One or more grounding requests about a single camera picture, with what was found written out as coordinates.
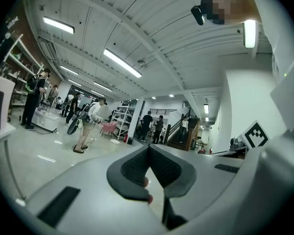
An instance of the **white column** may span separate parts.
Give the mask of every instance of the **white column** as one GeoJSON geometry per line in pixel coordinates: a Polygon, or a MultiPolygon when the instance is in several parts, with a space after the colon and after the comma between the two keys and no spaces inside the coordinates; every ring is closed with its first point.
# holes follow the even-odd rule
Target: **white column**
{"type": "Polygon", "coordinates": [[[137,104],[135,106],[135,111],[134,111],[134,114],[133,114],[133,117],[132,117],[132,121],[131,121],[131,124],[129,125],[129,129],[128,129],[128,132],[127,132],[129,138],[132,138],[134,136],[134,131],[135,131],[135,128],[136,128],[139,113],[141,112],[141,109],[142,109],[142,106],[143,106],[143,102],[144,102],[144,97],[142,96],[137,101],[137,104]]]}

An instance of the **floor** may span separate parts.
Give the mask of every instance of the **floor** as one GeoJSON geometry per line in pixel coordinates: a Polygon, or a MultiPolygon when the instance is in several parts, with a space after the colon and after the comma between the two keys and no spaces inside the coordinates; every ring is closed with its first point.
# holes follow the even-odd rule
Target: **floor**
{"type": "MultiPolygon", "coordinates": [[[[50,110],[55,115],[59,115],[59,110],[50,110]]],[[[95,140],[92,144],[88,144],[89,148],[85,150],[84,154],[77,154],[72,151],[72,146],[77,143],[80,131],[77,130],[72,135],[67,135],[68,128],[64,125],[65,118],[59,120],[58,133],[49,133],[44,129],[35,127],[35,130],[39,131],[40,134],[36,131],[26,130],[20,125],[19,116],[22,113],[22,108],[13,109],[10,123],[16,127],[16,132],[12,134],[8,142],[14,173],[27,199],[41,186],[71,166],[83,160],[120,152],[129,147],[123,141],[118,145],[113,144],[108,135],[104,134],[101,137],[99,133],[100,125],[96,125],[88,138],[95,140]]],[[[131,147],[133,146],[140,147],[142,145],[134,140],[131,147]]],[[[149,179],[147,190],[153,196],[150,207],[156,216],[161,219],[164,199],[163,189],[151,169],[148,170],[146,176],[149,179]]],[[[3,143],[0,143],[0,184],[10,197],[20,198],[7,167],[3,143]]]]}

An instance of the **black bag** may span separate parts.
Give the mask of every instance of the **black bag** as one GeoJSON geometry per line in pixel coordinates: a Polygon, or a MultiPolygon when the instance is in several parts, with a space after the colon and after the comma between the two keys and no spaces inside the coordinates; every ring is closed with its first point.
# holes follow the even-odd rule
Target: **black bag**
{"type": "Polygon", "coordinates": [[[37,85],[39,82],[38,75],[32,76],[25,84],[25,89],[28,94],[34,94],[37,91],[37,85]]]}

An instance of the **chair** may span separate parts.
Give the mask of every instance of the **chair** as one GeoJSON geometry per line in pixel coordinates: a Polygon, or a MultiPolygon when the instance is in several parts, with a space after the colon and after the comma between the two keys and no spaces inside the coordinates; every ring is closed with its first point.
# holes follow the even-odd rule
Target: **chair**
{"type": "Polygon", "coordinates": [[[113,121],[111,123],[103,123],[102,130],[100,131],[100,133],[102,132],[101,136],[103,135],[104,132],[109,132],[109,133],[111,133],[111,138],[112,138],[112,133],[116,129],[117,123],[118,122],[116,122],[116,121],[113,121]]]}

